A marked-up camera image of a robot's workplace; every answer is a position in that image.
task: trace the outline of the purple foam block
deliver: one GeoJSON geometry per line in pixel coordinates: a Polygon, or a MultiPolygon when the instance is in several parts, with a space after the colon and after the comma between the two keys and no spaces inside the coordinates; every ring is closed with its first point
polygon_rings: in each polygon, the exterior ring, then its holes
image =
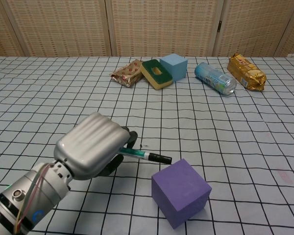
{"type": "Polygon", "coordinates": [[[175,229],[203,209],[211,187],[184,159],[151,178],[151,195],[175,229]]]}

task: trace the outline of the food package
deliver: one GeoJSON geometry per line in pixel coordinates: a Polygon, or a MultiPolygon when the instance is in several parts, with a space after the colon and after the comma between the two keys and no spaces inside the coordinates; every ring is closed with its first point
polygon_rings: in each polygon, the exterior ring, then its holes
{"type": "Polygon", "coordinates": [[[138,82],[141,78],[143,78],[143,74],[141,73],[141,64],[142,61],[134,60],[123,68],[120,68],[117,71],[114,71],[110,74],[111,78],[116,82],[126,86],[131,87],[133,84],[138,82]]]}
{"type": "Polygon", "coordinates": [[[266,75],[242,55],[235,53],[230,58],[227,69],[246,89],[264,90],[266,75]]]}

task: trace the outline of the light blue cube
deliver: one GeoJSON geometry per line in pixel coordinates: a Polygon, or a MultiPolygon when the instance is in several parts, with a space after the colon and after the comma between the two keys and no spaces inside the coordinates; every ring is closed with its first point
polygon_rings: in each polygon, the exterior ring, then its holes
{"type": "Polygon", "coordinates": [[[186,76],[187,59],[177,54],[170,54],[160,59],[160,63],[172,75],[173,82],[186,76]]]}

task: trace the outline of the green sponge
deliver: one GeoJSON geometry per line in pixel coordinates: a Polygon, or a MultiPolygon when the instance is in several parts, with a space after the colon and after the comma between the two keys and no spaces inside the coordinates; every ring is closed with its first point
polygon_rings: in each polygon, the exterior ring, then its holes
{"type": "Polygon", "coordinates": [[[142,62],[141,72],[156,90],[172,83],[171,74],[155,59],[142,62]]]}

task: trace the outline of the marker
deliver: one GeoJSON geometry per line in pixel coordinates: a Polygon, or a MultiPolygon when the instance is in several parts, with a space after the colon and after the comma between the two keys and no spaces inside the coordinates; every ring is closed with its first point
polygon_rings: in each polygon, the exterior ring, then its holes
{"type": "Polygon", "coordinates": [[[144,160],[157,162],[157,163],[163,163],[163,164],[169,164],[169,165],[172,163],[172,158],[170,157],[162,156],[155,153],[148,153],[148,152],[144,152],[144,151],[132,149],[132,148],[122,148],[119,151],[119,153],[132,157],[132,158],[144,159],[144,160]]]}

